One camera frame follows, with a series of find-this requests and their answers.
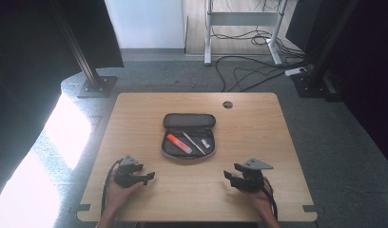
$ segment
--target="pen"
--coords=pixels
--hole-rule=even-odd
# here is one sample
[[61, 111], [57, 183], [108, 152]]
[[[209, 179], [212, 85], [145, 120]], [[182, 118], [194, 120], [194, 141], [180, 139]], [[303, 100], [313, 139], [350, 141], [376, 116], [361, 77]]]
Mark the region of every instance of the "pen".
[[193, 150], [190, 147], [184, 144], [184, 142], [181, 142], [174, 135], [168, 134], [167, 139], [171, 141], [173, 144], [177, 145], [179, 148], [181, 148], [186, 154], [191, 154], [191, 152], [193, 152]]
[[203, 150], [193, 141], [193, 140], [191, 140], [191, 138], [187, 135], [187, 134], [185, 134], [185, 132], [183, 132], [182, 131], [182, 133], [183, 133], [183, 135], [191, 142], [191, 143], [193, 143], [193, 145], [195, 145], [196, 147], [197, 147], [197, 149], [199, 149], [204, 155], [206, 155], [204, 152], [203, 152]]

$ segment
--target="table top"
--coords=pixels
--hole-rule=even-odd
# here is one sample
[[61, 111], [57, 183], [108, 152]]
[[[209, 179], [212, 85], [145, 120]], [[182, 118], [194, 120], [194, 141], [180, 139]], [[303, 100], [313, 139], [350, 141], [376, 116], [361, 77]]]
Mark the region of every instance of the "table top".
[[[232, 104], [231, 108], [223, 105]], [[216, 153], [200, 161], [177, 161], [161, 154], [167, 113], [207, 113]], [[79, 211], [83, 221], [100, 218], [108, 169], [129, 154], [154, 180], [130, 197], [119, 219], [129, 221], [260, 221], [249, 199], [230, 186], [226, 170], [256, 158], [274, 188], [280, 221], [313, 221], [316, 212], [278, 98], [273, 93], [123, 93], [114, 106]]]

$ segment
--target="pencil case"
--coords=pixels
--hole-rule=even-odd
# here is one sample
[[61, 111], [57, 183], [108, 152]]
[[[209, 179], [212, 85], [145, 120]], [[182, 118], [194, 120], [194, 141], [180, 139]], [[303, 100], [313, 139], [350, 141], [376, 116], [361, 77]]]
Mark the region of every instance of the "pencil case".
[[215, 123], [215, 117], [210, 114], [169, 113], [165, 115], [162, 154], [168, 158], [181, 160], [196, 160], [212, 156], [215, 153], [215, 138], [211, 128]]

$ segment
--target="white wall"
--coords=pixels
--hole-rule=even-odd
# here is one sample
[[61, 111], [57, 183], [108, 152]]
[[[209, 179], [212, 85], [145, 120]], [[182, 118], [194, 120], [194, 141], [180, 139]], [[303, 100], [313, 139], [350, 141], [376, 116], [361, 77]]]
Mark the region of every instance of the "white wall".
[[106, 0], [120, 48], [184, 48], [183, 0]]

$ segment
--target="black stand base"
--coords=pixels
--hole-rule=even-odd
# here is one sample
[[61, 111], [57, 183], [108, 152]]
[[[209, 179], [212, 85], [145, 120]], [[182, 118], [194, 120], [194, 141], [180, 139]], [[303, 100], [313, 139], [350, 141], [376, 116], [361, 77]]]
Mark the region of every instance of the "black stand base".
[[324, 98], [327, 102], [341, 102], [340, 94], [333, 88], [330, 91], [326, 83], [310, 86], [310, 75], [306, 73], [293, 75], [292, 81], [302, 98]]
[[107, 98], [117, 82], [116, 76], [100, 76], [100, 87], [92, 88], [90, 82], [86, 80], [79, 92], [78, 98]]

